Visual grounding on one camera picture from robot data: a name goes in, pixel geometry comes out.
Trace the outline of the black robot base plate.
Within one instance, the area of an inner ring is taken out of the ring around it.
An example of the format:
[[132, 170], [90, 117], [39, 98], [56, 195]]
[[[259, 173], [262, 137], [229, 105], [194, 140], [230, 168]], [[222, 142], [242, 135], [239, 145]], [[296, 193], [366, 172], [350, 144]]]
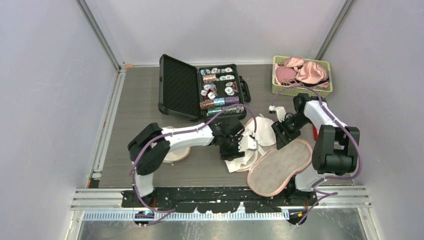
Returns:
[[261, 196], [246, 186], [226, 187], [156, 187], [144, 196], [143, 202], [160, 211], [202, 214], [210, 211], [234, 213], [243, 207], [246, 213], [277, 213], [284, 207], [306, 210], [317, 201], [314, 192], [302, 192], [290, 187], [275, 196]]

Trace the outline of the white bra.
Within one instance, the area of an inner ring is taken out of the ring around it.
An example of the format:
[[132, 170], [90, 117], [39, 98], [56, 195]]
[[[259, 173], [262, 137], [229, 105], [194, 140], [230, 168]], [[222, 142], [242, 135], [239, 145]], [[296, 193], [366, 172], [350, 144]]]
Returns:
[[241, 140], [244, 156], [225, 161], [230, 173], [248, 171], [267, 149], [276, 144], [273, 123], [270, 118], [262, 114], [247, 121]]

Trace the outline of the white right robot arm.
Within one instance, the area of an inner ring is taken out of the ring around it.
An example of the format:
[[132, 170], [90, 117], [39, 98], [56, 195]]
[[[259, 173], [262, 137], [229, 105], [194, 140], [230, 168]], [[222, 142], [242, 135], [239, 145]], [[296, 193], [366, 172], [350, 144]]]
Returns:
[[312, 124], [317, 137], [311, 153], [311, 162], [298, 167], [289, 178], [294, 184], [285, 192], [291, 205], [299, 205], [306, 193], [326, 180], [342, 180], [345, 174], [355, 179], [362, 171], [359, 152], [360, 130], [340, 121], [319, 96], [299, 93], [293, 98], [295, 113], [279, 115], [272, 124], [277, 150], [288, 149], [300, 135], [301, 129]]

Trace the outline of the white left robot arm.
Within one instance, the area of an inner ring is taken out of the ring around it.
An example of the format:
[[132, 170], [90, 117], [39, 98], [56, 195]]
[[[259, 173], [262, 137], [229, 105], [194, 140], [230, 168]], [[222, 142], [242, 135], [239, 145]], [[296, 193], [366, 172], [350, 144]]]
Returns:
[[147, 125], [128, 145], [132, 162], [130, 175], [134, 184], [134, 200], [141, 207], [153, 202], [154, 172], [168, 153], [191, 147], [218, 146], [222, 160], [243, 157], [240, 143], [244, 125], [236, 116], [210, 119], [208, 122], [182, 128]]

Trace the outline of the floral mesh laundry bag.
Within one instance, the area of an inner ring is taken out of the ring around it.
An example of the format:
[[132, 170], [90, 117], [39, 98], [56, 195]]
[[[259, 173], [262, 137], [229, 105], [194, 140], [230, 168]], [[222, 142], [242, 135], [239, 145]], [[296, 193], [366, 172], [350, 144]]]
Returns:
[[271, 125], [274, 122], [258, 116], [245, 124], [244, 137], [253, 134], [258, 142], [256, 150], [247, 150], [244, 157], [227, 161], [230, 173], [247, 172], [248, 187], [257, 195], [273, 197], [279, 194], [296, 174], [303, 172], [312, 161], [312, 147], [306, 140], [297, 138], [277, 149], [276, 136]]

